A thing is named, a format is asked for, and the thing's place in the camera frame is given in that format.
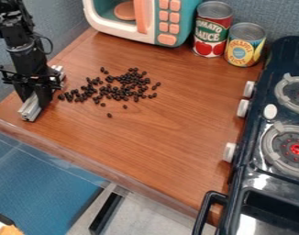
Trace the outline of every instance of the toy microwave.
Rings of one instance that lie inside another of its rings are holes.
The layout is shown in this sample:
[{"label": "toy microwave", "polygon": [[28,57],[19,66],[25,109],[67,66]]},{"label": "toy microwave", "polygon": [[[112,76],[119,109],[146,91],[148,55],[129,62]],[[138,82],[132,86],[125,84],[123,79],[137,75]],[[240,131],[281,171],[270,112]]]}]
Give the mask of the toy microwave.
[{"label": "toy microwave", "polygon": [[98,31],[167,47],[178,47],[192,31],[202,0],[83,0]]}]

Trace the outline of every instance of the microwave handle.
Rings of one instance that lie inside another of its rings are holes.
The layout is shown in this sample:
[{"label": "microwave handle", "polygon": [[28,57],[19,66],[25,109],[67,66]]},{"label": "microwave handle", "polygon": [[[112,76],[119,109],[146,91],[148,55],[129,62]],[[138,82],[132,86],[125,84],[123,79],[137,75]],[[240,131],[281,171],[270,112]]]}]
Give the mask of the microwave handle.
[{"label": "microwave handle", "polygon": [[219,204],[225,206],[227,204],[227,196],[219,194],[215,191],[209,191],[205,194],[203,203],[198,213],[196,222],[194,224],[194,230],[192,235],[201,235],[205,226],[210,208],[213,204]]},{"label": "microwave handle", "polygon": [[134,0],[134,12],[139,33],[147,34],[147,12],[149,11],[149,0]]}]

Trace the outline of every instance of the black stove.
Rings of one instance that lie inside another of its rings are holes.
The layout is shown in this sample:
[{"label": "black stove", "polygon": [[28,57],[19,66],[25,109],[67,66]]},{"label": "black stove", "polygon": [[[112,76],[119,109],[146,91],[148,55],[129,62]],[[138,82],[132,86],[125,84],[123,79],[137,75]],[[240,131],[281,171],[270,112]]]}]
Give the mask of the black stove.
[{"label": "black stove", "polygon": [[238,108],[247,123],[239,144],[229,143],[228,195],[205,195],[193,235],[209,209],[224,211],[216,234],[299,234],[299,37],[273,43],[259,81],[248,82]]}]

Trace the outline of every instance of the oven door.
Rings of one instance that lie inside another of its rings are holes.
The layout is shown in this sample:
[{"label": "oven door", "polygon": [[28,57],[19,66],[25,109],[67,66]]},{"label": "oven door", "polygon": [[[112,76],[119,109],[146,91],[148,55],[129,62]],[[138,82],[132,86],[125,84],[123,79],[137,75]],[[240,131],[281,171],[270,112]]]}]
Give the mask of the oven door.
[{"label": "oven door", "polygon": [[83,0],[85,17],[93,28],[101,32],[154,44],[155,0],[133,0],[135,20],[116,16],[116,8],[126,2],[129,1]]},{"label": "oven door", "polygon": [[[299,235],[299,204],[253,188],[241,190],[239,196],[231,217],[222,216],[216,235]],[[226,207],[229,201],[225,195],[208,192],[193,235],[202,235],[213,204]]]}]

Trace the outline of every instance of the cable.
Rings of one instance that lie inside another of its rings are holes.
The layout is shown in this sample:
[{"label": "cable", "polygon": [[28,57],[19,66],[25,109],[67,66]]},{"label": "cable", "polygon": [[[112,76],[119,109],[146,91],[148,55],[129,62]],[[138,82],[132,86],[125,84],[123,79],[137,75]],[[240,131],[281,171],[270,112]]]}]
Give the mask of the cable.
[{"label": "cable", "polygon": [[42,48],[40,48],[40,47],[38,47],[38,49],[39,49],[42,53],[44,53],[45,55],[49,55],[49,54],[51,54],[52,51],[53,51],[53,44],[52,44],[52,41],[51,41],[49,38],[47,38],[47,37],[45,37],[45,36],[42,36],[42,35],[40,35],[39,33],[36,33],[36,32],[34,32],[34,36],[38,37],[39,39],[45,39],[45,40],[50,44],[50,52],[45,52],[45,51],[44,51]]}]

